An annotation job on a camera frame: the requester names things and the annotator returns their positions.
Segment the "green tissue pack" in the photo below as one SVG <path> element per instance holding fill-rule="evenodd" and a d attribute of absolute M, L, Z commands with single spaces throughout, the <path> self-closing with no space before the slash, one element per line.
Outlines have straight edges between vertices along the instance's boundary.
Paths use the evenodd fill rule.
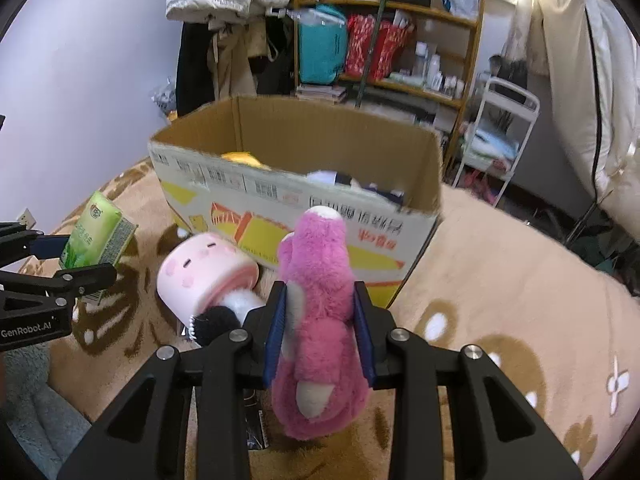
<path fill-rule="evenodd" d="M 103 193 L 94 192 L 70 233 L 60 267 L 79 269 L 105 263 L 117 266 L 137 227 Z"/>

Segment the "black tissue pack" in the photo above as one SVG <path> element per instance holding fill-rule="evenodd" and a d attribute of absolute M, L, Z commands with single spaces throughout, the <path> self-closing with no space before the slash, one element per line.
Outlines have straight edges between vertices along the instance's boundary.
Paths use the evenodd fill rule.
<path fill-rule="evenodd" d="M 265 424 L 265 412 L 258 393 L 255 390 L 243 392 L 246 444 L 250 451 L 263 451 L 269 448 L 268 434 Z"/>

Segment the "pink mushroom plush toy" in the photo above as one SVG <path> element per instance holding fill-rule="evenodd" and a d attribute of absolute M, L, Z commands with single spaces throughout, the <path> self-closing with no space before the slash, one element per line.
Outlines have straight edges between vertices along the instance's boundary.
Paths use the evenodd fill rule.
<path fill-rule="evenodd" d="M 158 296 L 201 347 L 243 326 L 265 301 L 254 292 L 257 263 L 214 233 L 192 236 L 160 265 Z"/>

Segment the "pink plush bear toy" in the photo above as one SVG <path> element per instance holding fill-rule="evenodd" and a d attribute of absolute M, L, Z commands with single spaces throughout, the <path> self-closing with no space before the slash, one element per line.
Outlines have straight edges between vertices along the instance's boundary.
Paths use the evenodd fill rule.
<path fill-rule="evenodd" d="M 335 434 L 367 404 L 354 326 L 355 275 L 346 226 L 327 206 L 307 209 L 279 245 L 285 326 L 271 405 L 296 440 Z"/>

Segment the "beige patterned fleece blanket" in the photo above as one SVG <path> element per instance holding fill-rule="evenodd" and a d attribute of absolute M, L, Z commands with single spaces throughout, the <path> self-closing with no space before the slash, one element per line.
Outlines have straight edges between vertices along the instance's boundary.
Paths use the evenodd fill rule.
<path fill-rule="evenodd" d="M 148 160 L 103 188 L 137 225 L 115 285 L 78 304 L 51 346 L 50 386 L 96 419 L 160 346 L 181 350 L 155 280 L 177 228 Z M 544 234 L 445 188 L 444 220 L 394 300 L 399 326 L 430 344 L 482 347 L 589 479 L 639 474 L 639 301 Z"/>

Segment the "cardboard box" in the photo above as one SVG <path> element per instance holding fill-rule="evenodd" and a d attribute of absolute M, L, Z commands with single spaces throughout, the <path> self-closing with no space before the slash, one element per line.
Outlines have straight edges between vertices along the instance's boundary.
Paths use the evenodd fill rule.
<path fill-rule="evenodd" d="M 229 152 L 249 152 L 270 170 L 221 158 Z M 149 153 L 179 226 L 218 233 L 269 269 L 307 209 L 336 210 L 352 270 L 381 308 L 439 222 L 436 134 L 345 105 L 237 96 L 160 130 Z"/>

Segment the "plastic bag of snacks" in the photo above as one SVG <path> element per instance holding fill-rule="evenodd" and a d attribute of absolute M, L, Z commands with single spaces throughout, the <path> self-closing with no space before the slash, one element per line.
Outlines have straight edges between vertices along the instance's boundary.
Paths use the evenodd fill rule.
<path fill-rule="evenodd" d="M 168 122 L 177 118 L 176 84 L 174 78 L 167 78 L 151 91 L 151 100 L 156 105 L 160 114 Z"/>

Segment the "yellow plush toy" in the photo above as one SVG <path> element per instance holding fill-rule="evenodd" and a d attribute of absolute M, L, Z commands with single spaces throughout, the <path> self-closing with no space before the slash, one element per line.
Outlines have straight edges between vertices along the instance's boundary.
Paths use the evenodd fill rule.
<path fill-rule="evenodd" d="M 249 152 L 229 152 L 221 155 L 221 158 L 228 160 L 228 162 L 234 162 L 235 164 L 250 166 L 253 168 L 270 170 L 270 167 L 260 162 Z"/>

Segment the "black hanging coat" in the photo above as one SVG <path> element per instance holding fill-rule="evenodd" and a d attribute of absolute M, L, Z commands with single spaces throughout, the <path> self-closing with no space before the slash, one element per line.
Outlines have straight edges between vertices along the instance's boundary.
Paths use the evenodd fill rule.
<path fill-rule="evenodd" d="M 176 73 L 176 104 L 179 117 L 215 101 L 213 75 L 208 67 L 212 34 L 205 24 L 184 23 Z"/>

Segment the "beige hanging coat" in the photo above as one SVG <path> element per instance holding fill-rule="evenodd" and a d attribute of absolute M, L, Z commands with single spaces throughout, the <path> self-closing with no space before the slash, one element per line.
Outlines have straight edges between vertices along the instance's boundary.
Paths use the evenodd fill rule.
<path fill-rule="evenodd" d="M 207 66 L 212 73 L 216 101 L 234 96 L 256 96 L 244 25 L 229 25 L 213 34 L 207 52 Z"/>

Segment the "stack of books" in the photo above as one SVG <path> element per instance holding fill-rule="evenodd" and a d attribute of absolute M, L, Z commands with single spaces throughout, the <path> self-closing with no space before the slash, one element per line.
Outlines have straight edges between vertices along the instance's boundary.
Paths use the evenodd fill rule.
<path fill-rule="evenodd" d="M 343 86 L 322 86 L 322 84 L 300 84 L 294 96 L 297 99 L 319 101 L 337 104 L 344 102 L 347 96 L 347 88 Z"/>

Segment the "white rolling cart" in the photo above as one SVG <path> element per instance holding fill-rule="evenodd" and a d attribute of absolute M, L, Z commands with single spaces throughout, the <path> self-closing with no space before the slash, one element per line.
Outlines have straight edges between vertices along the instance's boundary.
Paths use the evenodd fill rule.
<path fill-rule="evenodd" d="M 452 185 L 495 207 L 524 154 L 540 101 L 506 79 L 488 76 L 482 81 L 480 104 L 463 135 Z"/>

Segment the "teal bag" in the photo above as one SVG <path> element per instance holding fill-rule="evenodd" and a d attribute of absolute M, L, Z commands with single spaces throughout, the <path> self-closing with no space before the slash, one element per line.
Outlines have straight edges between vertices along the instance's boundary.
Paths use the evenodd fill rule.
<path fill-rule="evenodd" d="M 343 71 L 348 43 L 347 18 L 333 6 L 315 6 L 296 13 L 299 80 L 330 84 Z"/>

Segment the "red patterned bag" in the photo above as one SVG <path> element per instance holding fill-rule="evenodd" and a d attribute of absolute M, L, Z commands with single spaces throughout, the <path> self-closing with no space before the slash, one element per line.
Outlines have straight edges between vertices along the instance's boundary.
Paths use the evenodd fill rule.
<path fill-rule="evenodd" d="M 374 25 L 375 17 L 371 14 L 352 14 L 348 18 L 348 45 L 344 65 L 344 73 L 347 76 L 355 78 L 362 76 L 369 58 Z M 412 21 L 400 25 L 389 20 L 381 21 L 369 66 L 370 81 L 382 80 L 390 76 L 394 62 L 405 49 L 413 31 Z"/>

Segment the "wooden bookshelf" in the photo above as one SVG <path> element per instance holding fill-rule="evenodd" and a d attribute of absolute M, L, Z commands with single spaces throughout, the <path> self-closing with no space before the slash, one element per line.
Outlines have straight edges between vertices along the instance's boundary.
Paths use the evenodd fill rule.
<path fill-rule="evenodd" d="M 478 50 L 480 50 L 480 35 L 482 34 L 486 0 L 478 0 L 478 13 L 477 18 L 474 18 L 474 20 L 460 18 L 460 16 L 455 16 L 444 10 L 418 6 L 413 3 L 386 2 L 384 0 L 380 2 L 371 0 L 324 0 L 323 2 L 325 4 L 334 4 L 334 6 L 348 10 L 355 8 L 362 9 L 365 6 L 370 6 L 370 8 L 375 10 L 370 35 L 364 38 L 364 44 L 361 48 L 361 51 L 367 55 L 364 59 L 361 74 L 356 75 L 341 72 L 335 77 L 336 80 L 347 82 L 357 88 L 356 100 L 358 102 L 363 99 L 364 90 L 369 87 L 375 87 L 430 100 L 457 112 L 454 125 L 450 128 L 448 136 L 442 139 L 442 145 L 445 148 L 442 160 L 444 161 L 444 166 L 449 167 L 460 146 L 461 125 L 471 97 L 474 70 Z M 401 52 L 404 52 L 408 47 L 412 46 L 414 44 L 414 38 L 416 38 L 416 28 L 414 26 L 407 26 L 402 32 L 394 32 L 391 27 L 387 27 L 384 30 L 380 29 L 383 18 L 385 18 L 385 15 L 390 11 L 402 11 L 410 14 L 413 18 L 463 28 L 468 32 L 468 42 L 466 43 L 464 55 L 446 51 L 442 48 L 435 50 L 443 61 L 453 62 L 461 66 L 463 88 L 460 96 L 448 96 L 448 94 L 444 92 L 434 90 L 427 86 L 419 87 L 415 84 L 405 84 L 404 82 L 388 78 L 374 78 L 370 75 L 372 67 L 381 64 L 390 65 L 398 60 Z"/>

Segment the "white wall socket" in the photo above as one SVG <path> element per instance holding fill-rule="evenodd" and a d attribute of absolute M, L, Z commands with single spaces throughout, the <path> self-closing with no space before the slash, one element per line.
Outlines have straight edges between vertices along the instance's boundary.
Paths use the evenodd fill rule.
<path fill-rule="evenodd" d="M 18 215 L 16 221 L 21 223 L 28 230 L 31 230 L 36 225 L 36 219 L 28 208 L 25 208 Z"/>

